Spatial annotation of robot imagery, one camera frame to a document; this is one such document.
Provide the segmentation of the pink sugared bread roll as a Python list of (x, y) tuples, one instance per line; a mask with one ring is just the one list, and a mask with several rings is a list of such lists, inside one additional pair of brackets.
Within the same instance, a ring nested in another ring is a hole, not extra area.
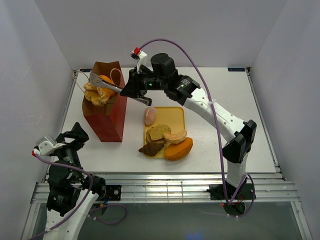
[(157, 117), (157, 109), (153, 106), (148, 107), (144, 111), (143, 121), (146, 126), (150, 126)]

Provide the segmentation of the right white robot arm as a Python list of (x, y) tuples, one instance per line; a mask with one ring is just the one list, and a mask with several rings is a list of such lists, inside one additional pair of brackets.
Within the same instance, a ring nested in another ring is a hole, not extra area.
[(147, 106), (152, 100), (147, 91), (163, 91), (166, 96), (181, 106), (195, 112), (216, 130), (218, 137), (226, 140), (220, 153), (227, 161), (227, 170), (222, 170), (222, 185), (212, 190), (214, 196), (237, 199), (244, 193), (247, 180), (246, 161), (256, 135), (257, 124), (244, 121), (216, 102), (209, 99), (208, 90), (190, 76), (181, 75), (174, 60), (166, 53), (151, 57), (151, 69), (146, 67), (147, 54), (139, 49), (130, 55), (136, 60), (136, 67), (129, 71), (128, 82), (120, 92), (121, 96), (135, 99)]

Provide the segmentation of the orange oval bread loaf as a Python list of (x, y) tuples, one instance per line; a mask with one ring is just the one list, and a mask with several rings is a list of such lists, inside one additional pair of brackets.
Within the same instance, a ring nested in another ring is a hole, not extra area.
[(165, 152), (164, 157), (169, 161), (178, 161), (186, 157), (193, 147), (193, 139), (187, 137), (178, 144), (170, 144)]

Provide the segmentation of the red paper bag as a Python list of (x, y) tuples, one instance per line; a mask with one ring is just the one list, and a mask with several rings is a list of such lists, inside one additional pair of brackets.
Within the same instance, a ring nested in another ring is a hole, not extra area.
[[(109, 83), (125, 86), (118, 61), (107, 63), (97, 61), (92, 71)], [(127, 98), (118, 93), (103, 106), (95, 106), (85, 97), (82, 100), (83, 116), (101, 142), (123, 141), (126, 108)]]

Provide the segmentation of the seeded bread slice top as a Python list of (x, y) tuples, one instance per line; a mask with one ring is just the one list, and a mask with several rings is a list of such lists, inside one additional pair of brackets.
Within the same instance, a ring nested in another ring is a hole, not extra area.
[(165, 124), (159, 124), (149, 130), (150, 139), (152, 141), (160, 140), (164, 137), (164, 133), (171, 133), (171, 128)]

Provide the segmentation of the seeded bread slice bottom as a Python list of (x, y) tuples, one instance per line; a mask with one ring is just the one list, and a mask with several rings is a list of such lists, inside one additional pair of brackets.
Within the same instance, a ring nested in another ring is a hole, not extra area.
[(148, 130), (146, 132), (145, 141), (146, 141), (147, 144), (150, 143), (150, 142), (157, 143), (157, 144), (165, 144), (167, 142), (164, 138), (159, 139), (159, 140), (152, 140), (151, 136), (150, 136), (150, 130)]

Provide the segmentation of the pale crescent bread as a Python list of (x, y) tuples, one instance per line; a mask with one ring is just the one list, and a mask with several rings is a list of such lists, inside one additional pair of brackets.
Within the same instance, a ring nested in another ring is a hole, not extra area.
[(164, 132), (163, 138), (170, 144), (177, 145), (181, 142), (183, 142), (187, 137), (187, 131), (185, 129), (181, 130), (179, 133), (170, 133), (170, 132)]

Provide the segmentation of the seeded bread slice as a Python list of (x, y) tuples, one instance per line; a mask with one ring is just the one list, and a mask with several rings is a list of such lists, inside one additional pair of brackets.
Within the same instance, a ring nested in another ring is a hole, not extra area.
[(160, 140), (164, 137), (164, 133), (171, 133), (171, 128), (165, 124), (159, 124), (149, 130), (150, 139), (152, 141)]
[(157, 144), (165, 144), (167, 142), (164, 138), (159, 139), (159, 140), (152, 140), (151, 136), (150, 136), (150, 130), (148, 130), (146, 132), (145, 141), (146, 141), (147, 144), (150, 143), (150, 142), (157, 143)]

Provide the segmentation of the aluminium frame rail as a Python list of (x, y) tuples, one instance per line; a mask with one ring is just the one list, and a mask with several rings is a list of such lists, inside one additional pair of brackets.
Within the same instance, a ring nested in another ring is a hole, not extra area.
[[(207, 189), (221, 184), (220, 174), (101, 174), (108, 185), (120, 185), (120, 202), (208, 203)], [(280, 172), (251, 174), (257, 202), (298, 202), (295, 183), (285, 181)]]

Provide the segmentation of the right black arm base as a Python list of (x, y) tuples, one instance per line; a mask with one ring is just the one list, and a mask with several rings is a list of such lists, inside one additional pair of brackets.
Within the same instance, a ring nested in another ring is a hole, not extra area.
[[(236, 187), (226, 183), (227, 197), (228, 200), (231, 200), (232, 196), (236, 191)], [(206, 190), (210, 194), (211, 200), (224, 200), (224, 189), (222, 184), (210, 184), (209, 188)], [(253, 185), (251, 183), (244, 183), (238, 190), (234, 201), (237, 200), (251, 200), (256, 198), (256, 194), (253, 190)]]

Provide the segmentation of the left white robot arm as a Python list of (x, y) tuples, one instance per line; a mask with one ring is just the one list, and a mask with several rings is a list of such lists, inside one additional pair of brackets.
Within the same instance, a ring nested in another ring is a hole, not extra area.
[(57, 158), (48, 170), (45, 240), (76, 240), (93, 203), (106, 195), (105, 180), (85, 174), (80, 163), (77, 152), (88, 140), (78, 122), (56, 139), (45, 137), (43, 154)]

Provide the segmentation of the brown chocolate croissant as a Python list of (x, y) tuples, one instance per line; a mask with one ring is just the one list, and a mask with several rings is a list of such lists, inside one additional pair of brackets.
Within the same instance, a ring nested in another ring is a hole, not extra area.
[(138, 151), (146, 156), (154, 157), (162, 150), (165, 145), (163, 143), (149, 142), (141, 147)]

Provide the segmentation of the flower shaped golden bread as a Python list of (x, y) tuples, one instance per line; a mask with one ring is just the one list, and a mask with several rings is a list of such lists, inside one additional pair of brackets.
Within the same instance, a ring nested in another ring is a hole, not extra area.
[(90, 82), (84, 85), (84, 97), (90, 101), (93, 105), (101, 107), (108, 103), (117, 93), (106, 87), (96, 87)]

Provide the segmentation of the yellow plastic tray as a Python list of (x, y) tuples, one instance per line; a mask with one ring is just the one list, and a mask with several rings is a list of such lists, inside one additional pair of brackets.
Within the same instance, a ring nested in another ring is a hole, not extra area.
[[(145, 143), (146, 145), (146, 132), (150, 130), (151, 128), (157, 126), (157, 125), (167, 125), (171, 128), (172, 134), (177, 134), (181, 130), (186, 130), (185, 128), (185, 115), (184, 110), (181, 107), (157, 107), (157, 115), (154, 120), (154, 122), (151, 124), (151, 126), (146, 126), (144, 128), (145, 133)], [(166, 142), (164, 144), (164, 147), (160, 152), (158, 152), (157, 155), (150, 157), (150, 158), (165, 158), (165, 150), (170, 145), (169, 142)]]

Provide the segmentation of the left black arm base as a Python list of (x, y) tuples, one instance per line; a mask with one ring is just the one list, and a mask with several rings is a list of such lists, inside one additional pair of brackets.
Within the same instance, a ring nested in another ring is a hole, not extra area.
[(93, 184), (91, 191), (98, 194), (99, 201), (120, 201), (122, 186), (119, 184), (107, 184), (106, 180), (99, 176), (92, 176)]

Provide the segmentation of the metal serving tongs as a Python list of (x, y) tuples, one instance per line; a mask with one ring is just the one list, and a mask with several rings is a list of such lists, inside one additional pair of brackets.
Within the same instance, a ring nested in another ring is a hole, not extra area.
[[(122, 87), (103, 80), (101, 77), (99, 77), (97, 74), (95, 74), (93, 72), (91, 72), (89, 75), (89, 82), (95, 87), (107, 88), (107, 89), (110, 89), (118, 94), (120, 94), (123, 90)], [(130, 97), (130, 98), (137, 101), (137, 102), (143, 103), (149, 107), (152, 105), (152, 99), (149, 97), (142, 96), (142, 97), (137, 97), (137, 98), (134, 98), (134, 97)]]

